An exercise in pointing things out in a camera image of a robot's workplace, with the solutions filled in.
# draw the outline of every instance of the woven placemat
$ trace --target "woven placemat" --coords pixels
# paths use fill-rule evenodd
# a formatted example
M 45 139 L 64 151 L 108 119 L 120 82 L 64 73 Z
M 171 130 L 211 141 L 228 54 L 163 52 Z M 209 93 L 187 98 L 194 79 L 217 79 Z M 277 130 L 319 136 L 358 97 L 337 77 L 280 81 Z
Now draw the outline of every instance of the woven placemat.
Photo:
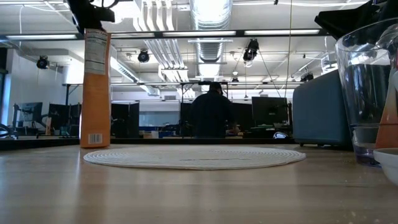
M 301 152 L 263 147 L 146 146 L 88 153 L 84 160 L 120 167 L 164 169 L 251 169 L 281 166 L 305 159 Z

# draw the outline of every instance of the wooden table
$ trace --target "wooden table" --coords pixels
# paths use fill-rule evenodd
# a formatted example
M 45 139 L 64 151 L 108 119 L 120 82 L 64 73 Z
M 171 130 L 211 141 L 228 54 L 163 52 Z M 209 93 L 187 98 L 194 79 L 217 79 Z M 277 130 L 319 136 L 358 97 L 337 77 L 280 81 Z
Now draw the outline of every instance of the wooden table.
M 398 223 L 398 187 L 381 169 L 297 150 L 308 158 L 216 171 L 100 166 L 77 146 L 0 152 L 0 223 Z

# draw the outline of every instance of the person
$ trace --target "person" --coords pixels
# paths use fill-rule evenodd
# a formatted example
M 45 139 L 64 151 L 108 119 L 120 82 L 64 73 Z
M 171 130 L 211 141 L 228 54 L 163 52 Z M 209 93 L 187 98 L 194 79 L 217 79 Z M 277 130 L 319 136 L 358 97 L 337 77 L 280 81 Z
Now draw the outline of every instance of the person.
M 218 82 L 212 82 L 207 93 L 198 96 L 191 105 L 191 121 L 196 138 L 225 138 L 225 122 L 239 132 L 229 99 L 223 96 Z

